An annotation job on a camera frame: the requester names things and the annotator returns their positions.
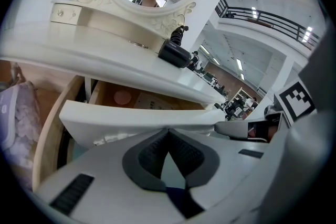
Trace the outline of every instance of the black coiled cable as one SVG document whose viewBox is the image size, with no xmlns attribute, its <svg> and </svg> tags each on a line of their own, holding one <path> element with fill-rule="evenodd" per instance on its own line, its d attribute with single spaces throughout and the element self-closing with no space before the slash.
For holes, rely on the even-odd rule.
<svg viewBox="0 0 336 224">
<path fill-rule="evenodd" d="M 188 31 L 188 30 L 189 30 L 188 26 L 181 25 L 180 27 L 178 27 L 172 32 L 170 36 L 170 41 L 180 46 L 182 42 L 182 38 L 183 38 L 183 33 L 184 31 Z"/>
</svg>

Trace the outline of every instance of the white vanity table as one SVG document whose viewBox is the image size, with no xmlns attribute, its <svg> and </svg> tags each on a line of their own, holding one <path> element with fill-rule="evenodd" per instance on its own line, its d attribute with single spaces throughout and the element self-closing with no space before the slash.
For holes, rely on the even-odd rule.
<svg viewBox="0 0 336 224">
<path fill-rule="evenodd" d="M 48 116 L 34 158 L 33 190 L 57 169 L 64 126 L 89 148 L 97 140 L 108 142 L 112 134 L 126 137 L 166 126 L 206 132 L 224 120 L 222 111 L 205 110 L 224 103 L 222 95 L 189 69 L 157 57 L 165 38 L 184 24 L 195 5 L 180 0 L 152 9 L 127 0 L 54 1 L 50 22 L 1 33 L 0 60 L 17 62 L 27 80 L 47 90 L 40 100 Z M 87 103 L 75 102 L 84 81 L 93 79 L 98 83 Z M 128 104 L 114 102 L 118 90 L 131 93 Z M 164 100 L 173 110 L 134 109 L 141 93 Z"/>
</svg>

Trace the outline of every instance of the brown wall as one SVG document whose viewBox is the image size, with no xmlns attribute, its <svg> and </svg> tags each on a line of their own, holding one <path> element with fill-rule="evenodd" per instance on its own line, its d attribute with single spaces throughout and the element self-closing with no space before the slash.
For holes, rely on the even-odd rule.
<svg viewBox="0 0 336 224">
<path fill-rule="evenodd" d="M 220 85 L 225 86 L 225 90 L 229 92 L 229 100 L 235 96 L 241 87 L 243 87 L 243 90 L 246 91 L 251 97 L 256 97 L 258 103 L 262 100 L 261 96 L 259 96 L 255 90 L 213 63 L 209 62 L 205 67 L 205 70 L 213 74 Z"/>
</svg>

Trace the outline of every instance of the purple package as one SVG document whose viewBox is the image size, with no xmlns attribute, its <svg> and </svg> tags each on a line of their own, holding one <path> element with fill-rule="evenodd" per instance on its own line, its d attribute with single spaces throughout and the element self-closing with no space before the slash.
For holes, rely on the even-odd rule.
<svg viewBox="0 0 336 224">
<path fill-rule="evenodd" d="M 2 150 L 21 184 L 31 189 L 33 160 L 41 132 L 33 84 L 27 81 L 0 92 L 0 106 Z"/>
</svg>

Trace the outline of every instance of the black rectangular slot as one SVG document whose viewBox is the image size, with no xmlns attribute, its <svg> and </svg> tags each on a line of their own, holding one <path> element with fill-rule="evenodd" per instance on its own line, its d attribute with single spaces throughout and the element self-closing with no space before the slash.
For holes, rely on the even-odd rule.
<svg viewBox="0 0 336 224">
<path fill-rule="evenodd" d="M 260 159 L 263 156 L 263 152 L 259 151 L 241 150 L 238 153 L 258 159 Z"/>
<path fill-rule="evenodd" d="M 83 197 L 94 177 L 85 174 L 78 175 L 57 197 L 51 202 L 50 206 L 69 215 L 76 204 Z"/>
</svg>

